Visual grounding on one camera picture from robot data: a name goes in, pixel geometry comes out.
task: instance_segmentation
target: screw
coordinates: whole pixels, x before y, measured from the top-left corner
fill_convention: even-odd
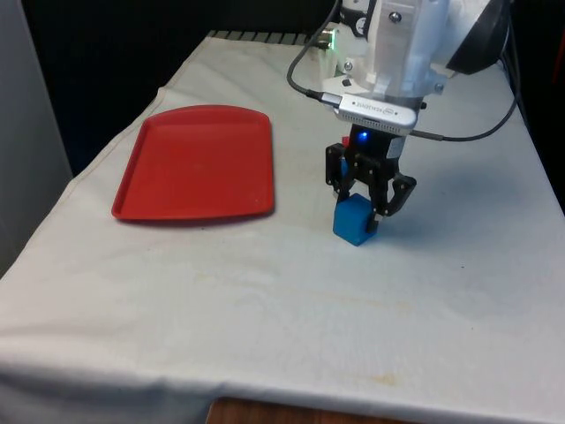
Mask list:
[[[393,24],[398,24],[400,23],[401,20],[403,20],[403,15],[401,15],[400,13],[398,13],[397,11],[392,11],[389,15],[388,18],[390,19],[390,21]]]

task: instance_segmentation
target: white cloth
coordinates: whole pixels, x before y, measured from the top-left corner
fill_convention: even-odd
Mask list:
[[[410,139],[401,170],[418,187],[356,248],[332,233],[324,182],[324,149],[349,128],[287,86],[297,52],[206,39],[68,186],[0,283],[0,421],[197,422],[233,396],[565,422],[565,220],[519,114],[487,140]],[[297,79],[319,83],[315,54]],[[497,66],[458,76],[419,128],[477,133],[511,100]],[[199,103],[270,116],[276,212],[204,228],[114,220],[140,124]]]

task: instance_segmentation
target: black cable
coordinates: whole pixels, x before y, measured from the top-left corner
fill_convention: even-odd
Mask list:
[[[445,135],[434,134],[432,132],[422,132],[418,130],[414,130],[411,132],[411,135],[414,137],[419,137],[421,139],[429,139],[429,140],[437,140],[437,141],[452,141],[452,142],[466,142],[466,141],[475,141],[475,140],[482,140],[486,137],[490,137],[497,131],[499,131],[512,117],[514,111],[516,110],[516,106],[518,105],[521,97],[522,97],[522,83],[521,83],[521,74],[520,74],[520,63],[518,60],[518,48],[516,45],[516,35],[514,34],[514,27],[512,26],[512,20],[510,20],[510,24],[508,27],[508,35],[510,40],[510,47],[512,48],[512,57],[514,58],[514,63],[511,65],[511,61],[508,58],[508,52],[505,52],[501,56],[501,61],[506,67],[508,74],[514,80],[514,87],[515,87],[515,94],[514,94],[514,101],[508,110],[508,113],[504,116],[504,118],[493,128],[490,130],[483,132],[481,134],[473,135],[471,137],[448,137]]]
[[[318,41],[318,38],[320,37],[321,33],[324,31],[324,29],[326,29],[326,27],[331,22],[334,15],[337,13],[340,2],[341,2],[341,0],[335,0],[334,7],[332,7],[332,10],[328,14],[328,17],[326,18],[324,23],[321,24],[320,28],[318,28],[316,30],[316,32],[312,35],[312,37],[310,37],[310,40],[308,40],[308,42],[302,48],[300,53],[298,53],[298,56],[296,56],[296,58],[292,61],[292,63],[289,66],[289,71],[286,74],[286,80],[289,82],[289,85],[292,88],[294,88],[299,93],[306,95],[307,97],[311,97],[313,99],[318,99],[318,100],[321,99],[323,93],[300,86],[299,84],[297,84],[294,81],[294,79],[292,78],[292,75],[294,74],[294,70],[296,69],[298,63],[305,56],[308,49],[310,49]]]
[[[313,99],[321,100],[323,93],[320,92],[320,91],[315,91],[315,90],[311,90],[311,89],[304,88],[304,87],[300,86],[298,83],[296,83],[294,81],[292,76],[294,74],[294,71],[295,71],[297,65],[304,58],[306,52],[315,44],[315,42],[320,37],[321,33],[324,31],[324,29],[326,29],[329,22],[332,20],[334,15],[337,13],[337,9],[339,8],[339,4],[340,4],[340,0],[335,0],[334,6],[332,7],[330,13],[326,17],[326,20],[316,30],[316,32],[312,35],[310,40],[308,40],[308,42],[302,48],[300,53],[298,53],[298,56],[296,56],[295,59],[292,61],[292,63],[289,66],[289,70],[286,74],[286,80],[288,81],[289,85],[292,88],[294,88],[300,94],[305,95],[305,96],[310,97],[310,98],[313,98]],[[513,53],[512,57],[514,58],[514,63],[511,64],[511,61],[509,61],[508,52],[504,52],[501,55],[501,61],[504,64],[504,66],[506,67],[507,72],[510,75],[510,77],[514,80],[515,95],[514,95],[514,101],[512,102],[510,109],[508,110],[508,113],[504,116],[504,118],[497,125],[495,125],[493,128],[491,128],[490,130],[483,132],[481,134],[472,135],[471,137],[449,137],[449,136],[446,136],[446,135],[440,135],[440,134],[436,134],[436,133],[433,133],[433,132],[424,132],[424,131],[419,131],[419,130],[413,130],[411,132],[411,136],[419,137],[421,139],[429,139],[429,140],[437,140],[437,141],[451,141],[451,142],[466,142],[466,141],[482,140],[482,139],[485,139],[486,137],[490,137],[494,133],[498,132],[510,120],[510,118],[514,114],[514,111],[516,110],[516,107],[517,107],[517,105],[520,102],[521,97],[522,97],[522,91],[521,91],[522,90],[522,83],[521,83],[521,75],[520,75],[520,64],[519,64],[519,61],[518,61],[518,48],[516,46],[516,35],[514,33],[514,27],[512,25],[512,18],[510,18],[510,23],[509,23],[509,26],[508,26],[508,35],[509,35],[510,47],[512,48],[512,53]]]

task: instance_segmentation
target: gray wall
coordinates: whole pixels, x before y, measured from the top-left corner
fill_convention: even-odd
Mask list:
[[[0,0],[0,276],[71,178],[19,0]]]

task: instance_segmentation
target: wooden floor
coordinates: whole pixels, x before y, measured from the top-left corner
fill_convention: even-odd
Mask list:
[[[220,399],[211,406],[207,424],[402,424],[400,421],[330,413],[314,409]]]

